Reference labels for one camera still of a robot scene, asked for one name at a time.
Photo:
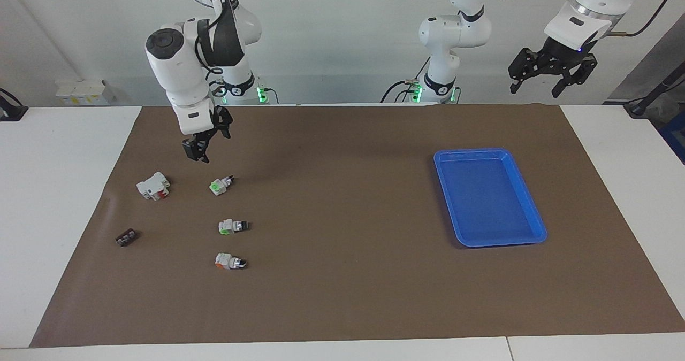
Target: table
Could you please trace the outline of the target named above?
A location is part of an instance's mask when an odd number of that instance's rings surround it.
[[[0,160],[0,347],[31,340],[78,243],[74,232],[90,219],[139,110],[32,109],[22,122],[0,127],[0,151],[10,157]],[[683,314],[685,167],[648,122],[631,120],[622,108],[563,111]],[[189,352],[243,359],[677,359],[685,354],[685,334],[17,349],[0,351],[0,358],[186,359]]]

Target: electrical component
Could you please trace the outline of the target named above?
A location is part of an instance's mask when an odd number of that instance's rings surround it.
[[[135,185],[140,195],[146,199],[159,201],[169,195],[169,181],[162,173],[157,172],[146,181],[142,181]]]
[[[222,236],[229,236],[237,232],[242,232],[243,230],[248,230],[250,224],[244,220],[232,220],[227,219],[218,223],[218,232]]]
[[[484,0],[450,0],[456,15],[425,19],[419,29],[421,43],[430,51],[428,71],[421,77],[418,101],[447,103],[457,80],[459,57],[454,49],[485,45],[492,23],[485,15]]]
[[[635,0],[568,0],[545,28],[548,38],[538,52],[522,49],[509,66],[515,94],[527,79],[540,74],[562,78],[552,89],[558,97],[574,84],[583,84],[597,66],[592,47],[623,18]]]
[[[428,66],[428,62],[430,62],[430,56],[429,56],[428,59],[426,59],[426,61],[423,63],[423,66],[421,66],[421,69],[419,69],[419,71],[416,73],[416,76],[414,76],[414,80],[415,80],[415,81],[418,81],[418,77],[421,76],[421,73],[423,72],[423,69],[426,68],[426,66]],[[404,103],[404,100],[407,99],[407,95],[408,95],[408,94],[411,94],[411,93],[413,93],[413,92],[414,92],[414,91],[411,90],[411,89],[405,90],[405,91],[404,91],[404,97],[402,98],[402,103]]]
[[[222,180],[215,180],[210,184],[210,190],[212,190],[212,193],[216,195],[217,197],[219,195],[222,195],[226,191],[228,191],[228,188],[230,185],[233,183],[233,176],[227,176],[227,178],[223,178]]]
[[[133,229],[128,229],[126,232],[120,236],[117,237],[117,244],[121,247],[126,247],[129,244],[131,244],[133,241],[138,239],[140,234],[135,232]]]
[[[230,254],[219,253],[218,256],[216,256],[215,265],[218,268],[232,270],[245,268],[245,266],[247,266],[247,261],[238,257],[233,257]]]

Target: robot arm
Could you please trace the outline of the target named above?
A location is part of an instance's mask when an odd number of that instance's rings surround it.
[[[512,94],[539,74],[562,75],[552,90],[555,98],[568,86],[585,83],[597,66],[590,50],[611,32],[634,1],[568,0],[545,28],[548,38],[543,48],[538,52],[522,49],[509,66],[509,76],[516,80]]]
[[[206,151],[216,132],[229,139],[233,118],[223,103],[264,103],[267,96],[252,73],[245,45],[259,41],[259,20],[238,0],[196,0],[215,9],[216,18],[166,25],[147,39],[147,57],[178,118],[188,158],[209,162]],[[221,77],[207,83],[211,74]]]
[[[449,101],[459,68],[459,57],[453,49],[480,47],[492,33],[483,0],[450,1],[459,10],[457,15],[428,18],[419,29],[421,42],[431,53],[428,72],[420,82],[422,102]]]

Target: blue tray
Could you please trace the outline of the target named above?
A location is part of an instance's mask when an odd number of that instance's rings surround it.
[[[435,166],[459,242],[489,247],[546,240],[545,225],[509,151],[439,151]]]

